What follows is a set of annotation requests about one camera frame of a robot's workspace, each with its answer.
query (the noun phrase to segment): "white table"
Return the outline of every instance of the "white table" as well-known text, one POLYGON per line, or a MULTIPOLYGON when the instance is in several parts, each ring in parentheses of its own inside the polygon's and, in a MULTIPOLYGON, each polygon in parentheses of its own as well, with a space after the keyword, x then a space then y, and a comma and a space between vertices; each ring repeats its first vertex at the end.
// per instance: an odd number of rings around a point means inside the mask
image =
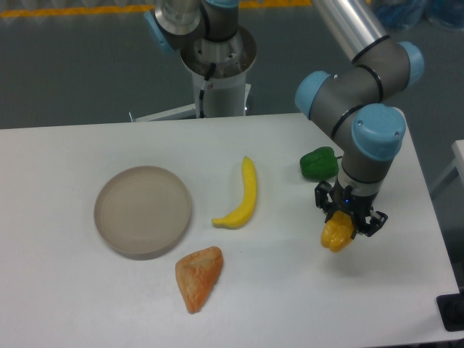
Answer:
POLYGON ((372 238, 320 246, 324 215, 299 158, 330 139, 301 114, 0 131, 1 347, 372 347, 460 339, 436 296, 457 285, 409 133, 375 208, 372 238), (241 159, 259 201, 237 231, 210 218, 241 199, 241 159), (113 252, 93 221, 102 186, 156 165, 193 199, 185 237, 150 261, 113 252), (225 265, 187 313, 174 265, 217 245, 225 265))

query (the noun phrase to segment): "toy pepper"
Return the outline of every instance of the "toy pepper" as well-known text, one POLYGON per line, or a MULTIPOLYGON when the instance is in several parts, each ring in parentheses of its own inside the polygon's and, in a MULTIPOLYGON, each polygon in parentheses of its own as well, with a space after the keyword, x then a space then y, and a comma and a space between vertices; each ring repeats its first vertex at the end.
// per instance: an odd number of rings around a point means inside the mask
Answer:
POLYGON ((314 181, 328 180, 339 172, 334 149, 329 146, 320 147, 306 154, 299 160, 299 166, 303 176, 314 181))

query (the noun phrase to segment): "metal stand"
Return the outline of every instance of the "metal stand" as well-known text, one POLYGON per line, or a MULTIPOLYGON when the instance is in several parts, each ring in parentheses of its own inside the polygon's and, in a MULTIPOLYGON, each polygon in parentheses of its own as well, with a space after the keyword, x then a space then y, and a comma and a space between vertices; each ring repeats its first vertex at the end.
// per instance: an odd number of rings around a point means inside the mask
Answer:
POLYGON ((438 178, 430 185, 428 192, 430 193, 430 198, 435 199, 443 192, 443 190, 450 185, 457 177, 459 172, 457 171, 456 159, 453 159, 448 166, 443 169, 438 178))
MULTIPOLYGON (((252 88, 252 85, 245 85, 245 105, 247 104, 247 99, 249 91, 252 88)), ((185 120, 196 118, 196 107, 195 104, 189 104, 185 107, 176 107, 175 109, 166 110, 162 112, 157 112, 156 114, 151 114, 143 117, 139 117, 131 120, 131 122, 149 122, 149 121, 165 121, 165 120, 185 120)))

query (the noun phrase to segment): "silver metal tube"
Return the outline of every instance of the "silver metal tube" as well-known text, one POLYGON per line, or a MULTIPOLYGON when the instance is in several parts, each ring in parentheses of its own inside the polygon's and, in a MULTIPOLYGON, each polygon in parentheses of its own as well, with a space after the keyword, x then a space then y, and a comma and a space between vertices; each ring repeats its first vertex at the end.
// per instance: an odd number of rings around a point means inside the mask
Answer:
POLYGON ((364 0, 312 0, 345 54, 353 60, 386 31, 364 0))
MULTIPOLYGON (((191 71, 194 83, 196 116, 199 117, 199 95, 204 77, 191 71)), ((204 93, 203 111, 206 117, 233 117, 245 115, 245 88, 247 71, 231 78, 210 79, 212 88, 204 93)))
POLYGON ((211 42, 202 38, 200 42, 202 58, 205 61, 220 64, 227 60, 230 53, 229 41, 211 42))
POLYGON ((187 35, 200 23, 200 4, 201 0, 157 0, 154 16, 168 33, 187 35))

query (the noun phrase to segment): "round plate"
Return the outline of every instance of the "round plate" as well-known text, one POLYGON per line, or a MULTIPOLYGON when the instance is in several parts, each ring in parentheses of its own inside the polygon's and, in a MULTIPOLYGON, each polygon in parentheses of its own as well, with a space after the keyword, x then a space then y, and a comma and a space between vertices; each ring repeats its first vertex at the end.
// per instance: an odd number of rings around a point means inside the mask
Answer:
POLYGON ((117 251, 136 259, 158 256, 179 240, 189 223, 191 200, 183 182, 158 167, 116 175, 96 199, 96 228, 117 251))

